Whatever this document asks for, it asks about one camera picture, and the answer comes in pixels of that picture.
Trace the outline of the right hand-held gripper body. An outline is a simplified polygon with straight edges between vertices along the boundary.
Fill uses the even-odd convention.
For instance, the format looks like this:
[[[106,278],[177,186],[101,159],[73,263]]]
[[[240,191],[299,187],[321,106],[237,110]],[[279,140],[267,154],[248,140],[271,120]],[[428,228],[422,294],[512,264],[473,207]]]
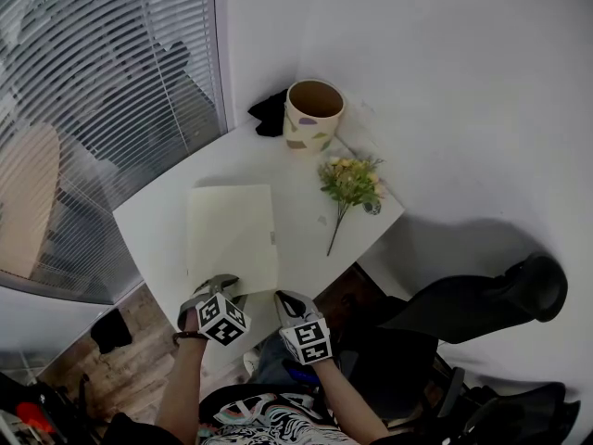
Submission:
[[[285,322],[280,336],[293,357],[302,365],[332,358],[330,330],[313,300],[297,292],[278,291],[281,291]]]

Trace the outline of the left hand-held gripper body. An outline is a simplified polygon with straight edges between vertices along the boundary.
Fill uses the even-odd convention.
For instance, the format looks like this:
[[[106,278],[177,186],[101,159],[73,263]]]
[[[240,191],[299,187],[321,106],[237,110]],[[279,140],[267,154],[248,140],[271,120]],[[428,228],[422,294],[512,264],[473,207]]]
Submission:
[[[199,337],[218,342],[222,346],[234,343],[250,331],[251,318],[222,293],[200,295],[187,300],[180,308],[178,327],[185,327],[186,316],[196,313]]]

